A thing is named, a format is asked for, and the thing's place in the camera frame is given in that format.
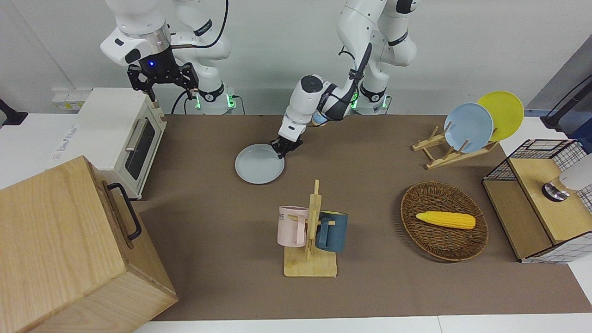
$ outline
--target yellow plate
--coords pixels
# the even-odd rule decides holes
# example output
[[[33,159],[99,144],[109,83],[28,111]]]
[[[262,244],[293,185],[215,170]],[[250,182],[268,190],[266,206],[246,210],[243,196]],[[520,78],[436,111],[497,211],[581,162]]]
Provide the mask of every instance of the yellow plate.
[[[511,92],[493,91],[481,97],[477,104],[486,108],[493,119],[491,141],[503,140],[518,130],[524,119],[522,102]]]

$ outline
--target mug handle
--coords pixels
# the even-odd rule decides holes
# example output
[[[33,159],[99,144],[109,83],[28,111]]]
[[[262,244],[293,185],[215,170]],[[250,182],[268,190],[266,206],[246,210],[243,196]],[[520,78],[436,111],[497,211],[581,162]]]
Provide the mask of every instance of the mug handle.
[[[302,215],[298,215],[298,230],[296,232],[296,239],[294,243],[297,245],[304,245],[306,243],[306,234],[304,233],[304,226],[306,225],[306,218]],[[299,243],[299,239],[304,239],[302,244]]]
[[[318,233],[318,242],[322,248],[327,248],[327,241],[329,240],[329,218],[324,217],[321,220],[321,232]]]

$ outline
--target white toaster oven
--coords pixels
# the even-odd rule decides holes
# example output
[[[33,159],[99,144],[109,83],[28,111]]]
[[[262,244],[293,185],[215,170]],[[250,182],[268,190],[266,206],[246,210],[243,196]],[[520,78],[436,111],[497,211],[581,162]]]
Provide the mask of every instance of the white toaster oven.
[[[131,88],[95,88],[45,169],[84,155],[109,183],[140,198],[166,122],[162,109]]]

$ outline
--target oven window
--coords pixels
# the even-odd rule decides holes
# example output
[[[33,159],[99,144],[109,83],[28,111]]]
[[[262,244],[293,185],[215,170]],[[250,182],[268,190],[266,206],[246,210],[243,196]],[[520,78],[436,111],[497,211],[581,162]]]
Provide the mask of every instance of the oven window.
[[[140,176],[140,171],[142,171],[144,161],[146,160],[148,151],[150,150],[150,145],[152,145],[152,140],[156,134],[154,127],[152,127],[152,124],[148,118],[146,118],[146,120],[146,127],[140,136],[138,147],[135,151],[130,152],[126,161],[126,170],[131,174],[132,177],[134,177],[135,180],[138,180],[138,177]]]

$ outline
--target yellow corn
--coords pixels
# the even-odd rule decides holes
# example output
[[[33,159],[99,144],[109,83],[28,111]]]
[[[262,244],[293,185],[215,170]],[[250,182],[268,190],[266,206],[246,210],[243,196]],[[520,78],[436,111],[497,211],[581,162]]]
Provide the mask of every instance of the yellow corn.
[[[424,212],[416,214],[418,219],[437,226],[470,230],[475,227],[475,218],[469,214],[450,212]]]

